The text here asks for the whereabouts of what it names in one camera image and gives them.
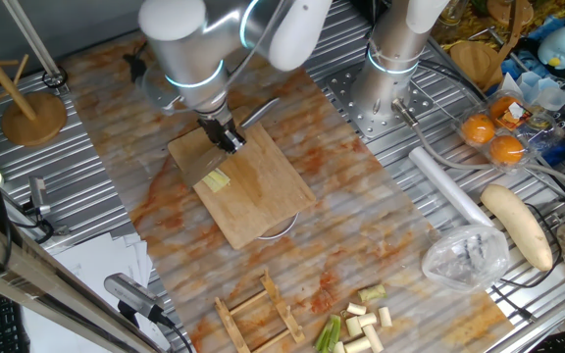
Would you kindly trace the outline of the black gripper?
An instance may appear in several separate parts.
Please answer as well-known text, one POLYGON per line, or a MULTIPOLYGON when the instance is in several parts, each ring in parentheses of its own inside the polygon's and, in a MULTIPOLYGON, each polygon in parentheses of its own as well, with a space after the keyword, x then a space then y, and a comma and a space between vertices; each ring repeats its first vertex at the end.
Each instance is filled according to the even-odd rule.
POLYGON ((240 129, 236 129, 232 115, 200 116, 198 123, 211 140, 216 140, 216 145, 234 154, 241 149, 246 140, 240 129))

